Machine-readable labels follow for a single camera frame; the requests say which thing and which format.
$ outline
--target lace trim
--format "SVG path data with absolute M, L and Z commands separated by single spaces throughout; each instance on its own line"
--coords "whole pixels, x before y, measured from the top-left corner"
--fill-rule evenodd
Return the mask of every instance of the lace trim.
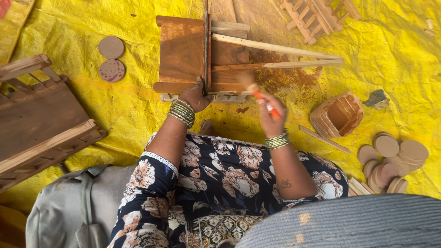
M 219 136 L 202 135 L 202 134 L 198 134 L 198 133 L 191 132 L 191 131 L 187 132 L 187 134 L 195 135 L 195 136 L 200 136 L 200 137 L 206 137 L 206 138 L 215 138 L 215 139 L 219 139 L 219 140 L 225 140 L 225 141 L 232 142 L 233 144 L 240 143 L 240 144 L 244 144 L 244 145 L 253 145 L 253 146 L 258 146 L 258 147 L 265 147 L 265 145 L 262 145 L 262 144 L 259 144 L 259 143 L 250 143 L 250 142 L 245 142 L 245 141 L 241 141 L 241 140 L 227 139 L 227 138 L 222 138 L 222 137 L 219 137 Z
M 157 155 L 157 154 L 155 154 L 153 152 L 149 152 L 149 151 L 143 152 L 141 154 L 141 157 L 142 156 L 151 157 L 151 158 L 154 158 L 154 159 L 158 160 L 161 163 L 164 163 L 166 166 L 168 166 L 170 169 L 173 170 L 173 172 L 175 173 L 176 177 L 178 176 L 178 169 L 170 161 L 168 161 L 167 159 L 165 159 L 165 158 L 163 158 L 163 157 L 161 157 L 161 156 L 159 156 L 159 155 Z

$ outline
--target black floral dress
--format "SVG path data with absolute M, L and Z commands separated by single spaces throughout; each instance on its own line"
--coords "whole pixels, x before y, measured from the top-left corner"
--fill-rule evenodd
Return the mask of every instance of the black floral dress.
M 270 214 L 348 195 L 346 175 L 336 164 L 307 152 L 297 155 L 318 194 L 284 201 L 263 145 L 189 133 L 179 171 L 144 152 L 127 184 L 108 247 L 236 244 Z

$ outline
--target woman's arm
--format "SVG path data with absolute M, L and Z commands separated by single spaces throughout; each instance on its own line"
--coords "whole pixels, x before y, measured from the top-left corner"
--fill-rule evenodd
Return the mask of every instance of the woman's arm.
M 257 100 L 262 128 L 268 139 L 284 133 L 287 110 L 274 96 L 262 93 L 263 99 Z M 269 101 L 280 114 L 280 119 L 271 116 L 266 107 Z M 316 185 L 291 144 L 269 152 L 273 160 L 276 182 L 283 200 L 295 200 L 318 193 Z

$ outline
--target gold bangle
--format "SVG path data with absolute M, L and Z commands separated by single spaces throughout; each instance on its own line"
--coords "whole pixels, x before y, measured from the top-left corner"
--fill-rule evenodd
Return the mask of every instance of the gold bangle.
M 289 144 L 288 132 L 285 128 L 285 132 L 276 137 L 265 139 L 265 146 L 268 150 L 275 150 L 284 147 Z

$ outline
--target green bangle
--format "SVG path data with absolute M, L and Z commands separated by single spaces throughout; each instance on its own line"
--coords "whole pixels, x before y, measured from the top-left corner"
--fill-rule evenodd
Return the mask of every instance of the green bangle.
M 265 139 L 265 146 L 268 150 L 275 150 L 284 147 L 289 144 L 288 132 L 285 128 L 285 132 L 276 137 Z
M 177 103 L 176 101 L 177 100 L 172 101 L 172 105 L 170 106 L 170 111 L 167 113 L 167 115 L 176 117 L 178 120 L 185 123 L 188 128 L 191 128 L 195 120 L 194 110 L 186 102 L 179 100 L 179 102 L 182 102 L 187 107 L 180 103 Z

